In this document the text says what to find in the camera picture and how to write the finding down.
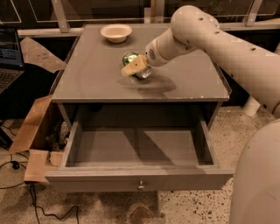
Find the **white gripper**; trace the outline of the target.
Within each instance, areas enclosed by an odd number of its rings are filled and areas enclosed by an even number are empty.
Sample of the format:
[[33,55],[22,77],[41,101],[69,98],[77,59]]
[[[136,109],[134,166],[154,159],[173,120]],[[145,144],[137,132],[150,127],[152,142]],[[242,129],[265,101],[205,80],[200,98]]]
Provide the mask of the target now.
[[148,63],[152,67],[161,67],[168,63],[168,60],[165,59],[159,52],[156,39],[153,39],[145,47],[144,52],[146,57],[142,54],[124,57],[122,60],[124,64],[124,67],[122,68],[123,76],[131,76],[139,73],[147,67]]

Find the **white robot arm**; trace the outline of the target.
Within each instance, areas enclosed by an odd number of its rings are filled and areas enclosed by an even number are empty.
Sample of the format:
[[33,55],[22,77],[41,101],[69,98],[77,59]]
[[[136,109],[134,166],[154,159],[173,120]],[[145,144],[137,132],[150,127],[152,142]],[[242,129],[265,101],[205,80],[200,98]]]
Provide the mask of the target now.
[[[186,5],[145,54],[122,69],[124,76],[161,67],[194,49],[204,51],[274,117],[280,108],[280,56],[222,31],[217,20]],[[280,224],[280,120],[260,128],[241,152],[234,175],[229,224]]]

